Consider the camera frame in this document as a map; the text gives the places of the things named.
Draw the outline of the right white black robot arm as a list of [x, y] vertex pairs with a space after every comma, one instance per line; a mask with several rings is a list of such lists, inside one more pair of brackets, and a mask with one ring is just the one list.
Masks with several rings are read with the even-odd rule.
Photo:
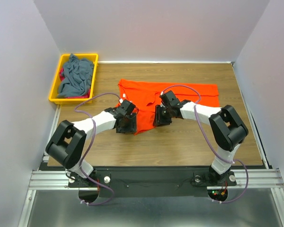
[[220, 184], [226, 178], [234, 156], [249, 131], [231, 105], [210, 107], [199, 101], [180, 101], [173, 91], [161, 92], [161, 104], [155, 107], [155, 127], [170, 125], [172, 118], [194, 120], [209, 148], [215, 155], [209, 167], [208, 179]]

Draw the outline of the orange polo shirt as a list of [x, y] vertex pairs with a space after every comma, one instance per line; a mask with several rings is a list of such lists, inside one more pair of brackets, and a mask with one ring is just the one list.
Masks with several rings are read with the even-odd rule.
[[[120, 96], [122, 93], [125, 93], [139, 109], [135, 135], [154, 128], [155, 106], [161, 103], [160, 93], [173, 85], [175, 83], [131, 81], [126, 79], [121, 79], [118, 82]], [[191, 87], [195, 91], [178, 86], [171, 89], [180, 101], [186, 99], [195, 102], [199, 99], [198, 95], [201, 95], [199, 104], [211, 107], [220, 106], [216, 84], [185, 84], [185, 86]]]

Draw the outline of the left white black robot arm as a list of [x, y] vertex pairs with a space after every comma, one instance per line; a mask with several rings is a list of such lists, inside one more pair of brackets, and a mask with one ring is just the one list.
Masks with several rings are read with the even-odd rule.
[[46, 145], [46, 153], [65, 169], [80, 176], [79, 180], [85, 186], [94, 183], [102, 187], [96, 181], [94, 168], [85, 161], [87, 151], [83, 152], [85, 142], [91, 140], [88, 149], [91, 148], [95, 136], [101, 132], [115, 130], [116, 133], [134, 134], [137, 131], [137, 107], [128, 100], [121, 100], [120, 105], [107, 108], [101, 113], [78, 122], [64, 120], [60, 122]]

